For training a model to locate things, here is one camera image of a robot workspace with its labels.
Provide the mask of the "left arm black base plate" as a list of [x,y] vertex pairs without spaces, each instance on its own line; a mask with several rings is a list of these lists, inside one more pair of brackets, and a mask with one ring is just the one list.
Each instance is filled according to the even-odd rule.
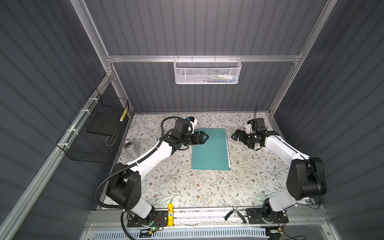
[[144,219],[138,215],[128,215],[126,226],[128,228],[167,227],[168,212],[167,210],[155,210],[154,212],[150,212]]

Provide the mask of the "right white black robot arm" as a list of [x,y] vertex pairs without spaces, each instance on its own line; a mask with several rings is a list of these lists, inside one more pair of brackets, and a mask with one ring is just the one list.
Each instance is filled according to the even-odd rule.
[[304,199],[327,192],[324,162],[312,158],[288,144],[277,132],[267,130],[264,120],[252,119],[244,130],[236,130],[231,138],[254,150],[255,145],[266,148],[289,165],[286,187],[266,199],[261,209],[261,218],[272,224],[282,221],[285,211],[294,205],[303,205]]

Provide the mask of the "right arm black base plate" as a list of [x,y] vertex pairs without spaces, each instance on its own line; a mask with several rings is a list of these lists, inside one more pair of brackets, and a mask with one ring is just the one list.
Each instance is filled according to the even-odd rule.
[[245,209],[250,224],[287,224],[289,219],[286,213],[274,212],[270,209],[247,208]]

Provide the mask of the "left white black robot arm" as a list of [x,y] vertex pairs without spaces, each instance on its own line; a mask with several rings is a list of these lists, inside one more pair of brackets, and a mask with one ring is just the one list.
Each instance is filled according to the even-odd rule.
[[196,131],[194,117],[167,117],[161,122],[161,136],[154,147],[128,164],[117,164],[108,179],[106,195],[117,203],[117,208],[133,214],[147,224],[155,218],[155,207],[142,197],[142,181],[163,160],[183,146],[203,145],[209,135]]

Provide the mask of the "teal paper folder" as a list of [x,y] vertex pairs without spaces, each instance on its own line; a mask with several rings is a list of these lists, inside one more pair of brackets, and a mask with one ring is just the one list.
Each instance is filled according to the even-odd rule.
[[198,131],[204,131],[209,139],[202,145],[193,145],[192,169],[227,171],[225,129],[205,128]]

